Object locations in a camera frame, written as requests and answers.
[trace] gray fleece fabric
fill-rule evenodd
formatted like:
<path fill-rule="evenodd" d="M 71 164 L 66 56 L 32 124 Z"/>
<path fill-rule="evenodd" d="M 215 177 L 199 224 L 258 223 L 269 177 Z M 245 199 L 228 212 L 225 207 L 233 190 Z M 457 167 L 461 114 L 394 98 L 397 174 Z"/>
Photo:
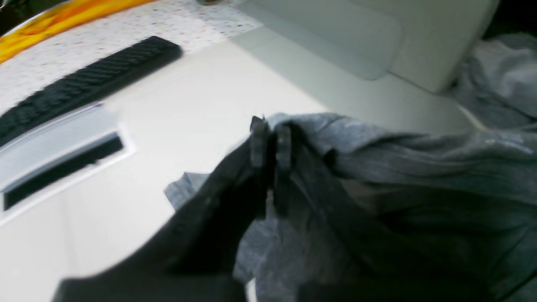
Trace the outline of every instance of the gray fleece fabric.
<path fill-rule="evenodd" d="M 478 219 L 477 223 L 495 232 L 497 227 L 504 224 L 503 221 L 512 222 L 509 227 L 505 226 L 506 229 L 517 230 L 513 234 L 506 231 L 511 234 L 508 236 L 507 233 L 501 234 L 502 242 L 513 244 L 508 248 L 510 252 L 502 251 L 501 255 L 510 259 L 509 253 L 517 251 L 518 254 L 512 262 L 505 264 L 506 267 L 495 266 L 494 269 L 500 270 L 498 276 L 502 277 L 490 281 L 491 292 L 496 297 L 509 294 L 513 301 L 535 298 L 537 258 L 529 256 L 524 260 L 524 255 L 537 255 L 537 232 L 533 222 L 537 220 L 534 219 L 537 218 L 537 134 L 532 132 L 532 128 L 428 135 L 394 133 L 332 113 L 299 116 L 277 114 L 268 121 L 271 127 L 286 122 L 300 126 L 308 144 L 319 155 L 330 156 L 329 168 L 340 178 L 374 185 L 375 190 L 381 186 L 389 188 L 401 185 L 460 190 L 482 196 L 490 200 L 491 205 L 501 204 L 485 216 L 477 218 L 478 215 L 471 214 L 469 218 Z M 206 179 L 207 175 L 186 173 L 166 188 L 166 196 L 178 210 Z M 512 214 L 520 212 L 525 216 Z M 449 217 L 460 219 L 457 215 Z M 489 217 L 491 215 L 506 215 L 506 218 L 493 219 Z M 463 238 L 455 237 L 453 240 L 452 246 L 457 246 Z M 474 251 L 473 239 L 467 240 L 464 249 Z M 483 243 L 475 250 L 482 251 L 483 246 L 485 250 L 493 249 L 498 242 Z M 289 223 L 276 219 L 269 211 L 267 219 L 255 221 L 243 237 L 234 274 L 243 282 L 256 278 L 259 301 L 293 301 L 296 287 L 307 281 L 304 278 L 306 268 L 301 257 L 303 253 Z M 465 263 L 472 263 L 476 256 L 475 253 L 465 256 L 464 259 L 468 260 Z M 513 274 L 518 279 L 501 279 L 509 275 L 503 269 L 509 271 L 510 263 L 516 266 L 514 263 L 519 260 L 524 261 L 523 266 L 528 271 Z M 494 271 L 489 269 L 476 268 L 494 275 L 491 273 Z"/>
<path fill-rule="evenodd" d="M 480 42 L 454 89 L 457 101 L 490 128 L 537 122 L 537 39 L 502 35 Z"/>

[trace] white plastic surface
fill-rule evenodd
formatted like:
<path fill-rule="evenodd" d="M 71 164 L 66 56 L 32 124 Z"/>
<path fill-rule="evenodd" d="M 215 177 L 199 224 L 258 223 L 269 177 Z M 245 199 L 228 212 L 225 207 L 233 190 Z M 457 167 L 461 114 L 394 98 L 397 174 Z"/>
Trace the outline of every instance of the white plastic surface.
<path fill-rule="evenodd" d="M 185 171 L 211 172 L 248 136 L 253 115 L 333 111 L 395 131 L 471 129 L 447 98 L 390 74 L 361 80 L 266 27 L 187 54 L 103 102 L 136 153 L 56 195 L 44 189 L 24 201 L 36 206 L 0 221 L 0 246 L 9 245 L 0 260 L 10 259 L 0 261 L 1 302 L 48 301 L 65 274 L 95 274 L 132 254 L 173 215 L 164 188 Z M 84 175 L 98 169 L 89 168 Z M 42 210 L 57 200 L 64 206 Z M 69 258 L 73 270 L 59 261 Z"/>
<path fill-rule="evenodd" d="M 499 0 L 250 0 L 238 8 L 367 80 L 445 90 Z"/>
<path fill-rule="evenodd" d="M 430 92 L 441 92 L 451 84 L 499 3 L 499 0 L 349 1 L 375 8 L 401 22 L 405 39 L 391 72 Z"/>
<path fill-rule="evenodd" d="M 251 0 L 238 8 L 366 80 L 385 75 L 401 46 L 395 18 L 348 0 Z"/>

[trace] dark gray garment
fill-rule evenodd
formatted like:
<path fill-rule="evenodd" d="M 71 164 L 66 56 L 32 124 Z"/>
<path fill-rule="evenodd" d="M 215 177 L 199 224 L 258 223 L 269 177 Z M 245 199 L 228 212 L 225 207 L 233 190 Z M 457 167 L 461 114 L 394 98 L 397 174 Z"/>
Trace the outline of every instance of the dark gray garment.
<path fill-rule="evenodd" d="M 503 35 L 480 42 L 454 89 L 457 101 L 490 128 L 537 122 L 537 39 Z"/>
<path fill-rule="evenodd" d="M 482 211 L 477 218 L 472 212 L 461 216 L 485 221 L 484 228 L 493 230 L 491 232 L 499 232 L 498 228 L 502 232 L 505 230 L 501 237 L 503 244 L 515 245 L 516 248 L 513 247 L 502 259 L 511 261 L 510 257 L 518 259 L 520 255 L 537 254 L 534 247 L 536 245 L 527 245 L 527 241 L 533 241 L 536 234 L 531 217 L 537 217 L 537 134 L 530 131 L 485 131 L 453 135 L 393 133 L 331 113 L 303 116 L 278 114 L 268 121 L 271 127 L 287 121 L 300 126 L 310 146 L 320 155 L 327 156 L 329 168 L 336 175 L 350 179 L 350 182 L 367 183 L 368 185 L 361 185 L 356 190 L 357 193 L 353 193 L 356 185 L 346 187 L 355 200 L 362 201 L 359 205 L 371 215 L 377 217 L 390 211 L 401 212 L 406 207 L 412 210 L 416 205 L 411 203 L 415 201 L 410 198 L 409 202 L 398 203 L 394 208 L 391 203 L 380 206 L 358 195 L 382 195 L 399 190 L 399 185 L 471 192 L 489 198 L 491 203 L 502 205 L 491 212 Z M 166 196 L 174 208 L 179 209 L 206 178 L 207 175 L 185 174 L 179 181 L 168 186 Z M 496 199 L 509 199 L 520 205 L 514 210 L 506 210 L 505 203 L 495 201 Z M 423 211 L 422 213 L 427 213 L 432 210 L 425 208 Z M 445 214 L 449 216 L 460 213 L 468 211 L 461 209 Z M 495 215 L 497 218 L 488 219 L 488 215 Z M 427 217 L 436 219 L 426 221 L 414 213 L 405 219 L 417 219 L 417 225 L 428 224 L 431 228 L 442 222 L 434 211 L 428 213 Z M 462 255 L 461 263 L 471 267 L 471 261 L 477 256 L 472 254 L 474 251 L 491 252 L 488 247 L 495 246 L 496 233 L 485 237 L 491 238 L 490 242 L 480 245 L 487 247 L 485 250 L 473 249 L 473 238 L 468 241 L 459 237 L 452 239 L 453 246 L 461 247 L 462 242 L 466 242 L 463 244 L 464 248 L 457 251 L 457 255 Z M 428 237 L 419 240 L 440 250 L 448 250 L 442 246 L 445 241 L 437 242 L 435 238 Z M 305 254 L 306 251 L 290 224 L 285 220 L 275 219 L 273 211 L 268 211 L 267 220 L 255 221 L 243 237 L 234 275 L 243 282 L 256 278 L 256 295 L 259 301 L 293 301 L 296 287 L 307 280 L 308 265 L 304 261 Z M 444 255 L 446 261 L 449 261 L 451 256 L 449 253 Z M 510 265 L 498 260 L 495 269 L 500 272 L 503 272 L 503 266 L 499 263 Z M 475 270 L 489 270 L 483 268 L 483 265 L 474 265 L 477 267 Z M 537 263 L 534 265 L 528 262 L 525 265 L 530 270 L 537 267 Z M 527 277 L 527 274 L 531 274 L 531 271 L 522 275 Z M 521 282 L 507 277 L 494 278 L 490 283 L 493 284 L 493 293 L 498 297 L 506 295 L 512 284 Z M 534 294 L 535 282 L 531 281 L 523 286 L 517 292 L 523 298 L 516 300 L 523 301 Z"/>

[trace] yellow object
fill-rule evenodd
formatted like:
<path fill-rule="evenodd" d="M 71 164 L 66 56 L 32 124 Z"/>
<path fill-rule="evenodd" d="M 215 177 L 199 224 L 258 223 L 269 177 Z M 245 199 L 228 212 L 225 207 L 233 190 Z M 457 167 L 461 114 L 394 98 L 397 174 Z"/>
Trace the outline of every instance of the yellow object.
<path fill-rule="evenodd" d="M 154 0 L 74 0 L 59 5 L 0 38 L 0 64 L 72 27 Z"/>

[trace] black slot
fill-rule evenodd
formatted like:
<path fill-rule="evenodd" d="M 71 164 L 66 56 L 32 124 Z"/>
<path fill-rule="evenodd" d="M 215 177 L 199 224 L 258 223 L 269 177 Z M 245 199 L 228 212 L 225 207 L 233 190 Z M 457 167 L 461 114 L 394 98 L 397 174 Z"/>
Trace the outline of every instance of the black slot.
<path fill-rule="evenodd" d="M 123 144 L 121 143 L 121 139 L 116 136 L 95 148 L 80 153 L 71 159 L 43 171 L 43 173 L 26 180 L 24 183 L 21 183 L 14 188 L 9 188 L 8 191 L 3 192 L 4 210 L 11 208 L 24 198 L 46 186 L 55 183 L 88 165 L 95 164 L 98 160 L 110 156 L 122 149 Z"/>

